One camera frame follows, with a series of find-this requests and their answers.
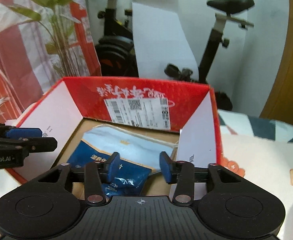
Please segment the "blue white packaged bag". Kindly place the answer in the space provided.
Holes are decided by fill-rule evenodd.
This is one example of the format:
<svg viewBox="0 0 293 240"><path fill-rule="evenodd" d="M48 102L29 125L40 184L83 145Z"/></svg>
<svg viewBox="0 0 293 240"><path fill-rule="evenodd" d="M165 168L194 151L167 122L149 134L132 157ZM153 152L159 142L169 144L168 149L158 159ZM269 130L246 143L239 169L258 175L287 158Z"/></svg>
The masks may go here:
<svg viewBox="0 0 293 240"><path fill-rule="evenodd" d="M68 158L73 167L91 161L106 161L114 152L120 154L118 171L104 194L111 196L140 195L147 178L160 171L159 154L171 155L175 145L114 126L100 125L84 133L79 145Z"/></svg>

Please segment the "red strawberry cardboard box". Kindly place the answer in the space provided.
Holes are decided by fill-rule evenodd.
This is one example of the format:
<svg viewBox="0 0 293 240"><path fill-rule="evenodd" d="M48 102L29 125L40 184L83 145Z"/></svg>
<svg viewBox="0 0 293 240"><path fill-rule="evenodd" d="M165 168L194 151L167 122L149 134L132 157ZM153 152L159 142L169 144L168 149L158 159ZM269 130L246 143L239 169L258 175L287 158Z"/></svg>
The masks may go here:
<svg viewBox="0 0 293 240"><path fill-rule="evenodd" d="M65 77L19 121L54 137L53 152L31 154L13 170L19 182L48 171L84 119L177 135L170 155L196 167L219 163L219 118L213 90L194 83L120 77Z"/></svg>

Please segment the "patterned white tablecloth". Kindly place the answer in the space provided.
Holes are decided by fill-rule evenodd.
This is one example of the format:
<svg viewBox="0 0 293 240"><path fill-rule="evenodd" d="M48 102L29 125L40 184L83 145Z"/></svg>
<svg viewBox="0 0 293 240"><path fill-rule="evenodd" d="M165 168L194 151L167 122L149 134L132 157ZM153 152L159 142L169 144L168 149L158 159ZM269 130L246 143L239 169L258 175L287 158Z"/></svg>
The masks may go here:
<svg viewBox="0 0 293 240"><path fill-rule="evenodd" d="M96 126L111 126L111 124L84 120L74 134L69 146L61 157L67 160L71 152L80 142L83 134ZM131 133L142 134L167 142L177 143L178 136L115 125ZM237 174L244 174L244 178L257 184L263 189L277 196L284 204L286 217L284 225L279 231L280 239L293 239L293 142L273 141L259 137L235 134L228 126L221 126L222 131L222 164L230 167ZM20 184L7 171L0 171L0 197ZM169 194L173 196L175 186L165 185L160 176L151 178L143 189L147 196Z"/></svg>

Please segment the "red plant print backdrop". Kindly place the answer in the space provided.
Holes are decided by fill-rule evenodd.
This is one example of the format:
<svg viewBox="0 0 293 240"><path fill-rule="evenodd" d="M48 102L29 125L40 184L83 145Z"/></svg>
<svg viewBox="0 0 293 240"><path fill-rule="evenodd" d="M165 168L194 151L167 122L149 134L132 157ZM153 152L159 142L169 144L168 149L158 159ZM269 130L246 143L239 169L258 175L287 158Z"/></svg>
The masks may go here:
<svg viewBox="0 0 293 240"><path fill-rule="evenodd" d="M63 77L100 74L85 0L0 0L0 123Z"/></svg>

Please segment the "black exercise bike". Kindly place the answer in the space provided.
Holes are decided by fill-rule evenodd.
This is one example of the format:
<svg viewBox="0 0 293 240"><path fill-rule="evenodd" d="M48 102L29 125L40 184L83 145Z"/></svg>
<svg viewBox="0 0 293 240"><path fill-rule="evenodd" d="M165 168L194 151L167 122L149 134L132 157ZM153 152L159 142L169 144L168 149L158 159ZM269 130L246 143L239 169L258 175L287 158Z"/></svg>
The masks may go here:
<svg viewBox="0 0 293 240"><path fill-rule="evenodd" d="M97 17L104 20L103 36L95 46L103 76L126 76L207 84L207 76L219 46L227 48L223 36L227 22L241 29L253 23L236 15L254 7L254 0L207 0L217 10L201 62L197 64L185 38L178 15L171 11L133 3L116 18L117 0L108 0Z"/></svg>

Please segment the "white foam sheet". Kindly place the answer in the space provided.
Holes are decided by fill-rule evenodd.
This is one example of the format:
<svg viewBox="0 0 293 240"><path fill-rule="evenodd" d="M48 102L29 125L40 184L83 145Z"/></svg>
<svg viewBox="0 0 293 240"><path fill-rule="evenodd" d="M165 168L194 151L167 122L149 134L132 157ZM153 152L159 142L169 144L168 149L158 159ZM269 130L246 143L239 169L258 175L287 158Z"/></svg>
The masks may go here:
<svg viewBox="0 0 293 240"><path fill-rule="evenodd" d="M177 13L133 3L133 38L140 78L168 79L164 69L171 63L191 69L191 77L198 79L198 65Z"/></svg>

